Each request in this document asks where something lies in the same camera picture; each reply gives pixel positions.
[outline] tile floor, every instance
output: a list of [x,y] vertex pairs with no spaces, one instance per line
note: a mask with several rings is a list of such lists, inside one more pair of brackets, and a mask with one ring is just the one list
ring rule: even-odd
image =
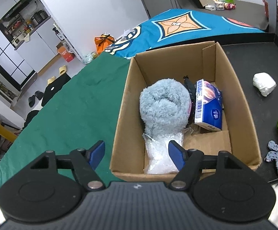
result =
[[74,58],[69,63],[65,61],[64,58],[59,58],[43,75],[38,77],[36,81],[28,88],[28,90],[22,95],[22,97],[18,100],[13,110],[19,114],[21,117],[26,119],[27,114],[38,104],[39,100],[36,98],[35,105],[30,108],[28,105],[28,98],[32,96],[35,91],[45,91],[47,86],[47,80],[52,76],[59,76],[59,68],[63,65],[68,67],[67,74],[72,78],[74,75],[78,74],[83,67],[84,64],[80,62],[77,58]]

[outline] blue tissue pack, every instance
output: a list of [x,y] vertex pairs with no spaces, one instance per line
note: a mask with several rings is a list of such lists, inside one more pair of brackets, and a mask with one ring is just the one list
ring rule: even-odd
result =
[[195,124],[210,130],[222,130],[222,93],[203,79],[196,83]]

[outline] orange gift bag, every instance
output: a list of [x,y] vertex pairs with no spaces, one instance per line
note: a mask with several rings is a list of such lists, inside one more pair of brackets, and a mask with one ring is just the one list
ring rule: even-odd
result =
[[110,34],[102,34],[100,37],[95,37],[96,52],[100,54],[106,47],[114,43],[114,38]]

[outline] silver screw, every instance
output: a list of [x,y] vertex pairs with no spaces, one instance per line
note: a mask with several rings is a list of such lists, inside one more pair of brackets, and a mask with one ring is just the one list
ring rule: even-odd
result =
[[171,183],[172,187],[175,189],[183,189],[186,187],[186,183],[183,181],[174,181]]
[[90,181],[88,182],[88,187],[91,189],[100,189],[103,186],[103,183],[100,181]]

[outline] black tray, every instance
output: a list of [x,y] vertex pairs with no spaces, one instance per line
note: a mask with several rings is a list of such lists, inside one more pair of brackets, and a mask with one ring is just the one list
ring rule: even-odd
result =
[[[219,42],[239,78],[252,112],[262,158],[270,140],[278,143],[278,36],[269,33],[227,34],[178,42],[168,46],[204,41]],[[266,72],[276,81],[275,90],[263,97],[253,86],[255,73]],[[275,162],[262,162],[256,171],[266,181],[278,183]]]

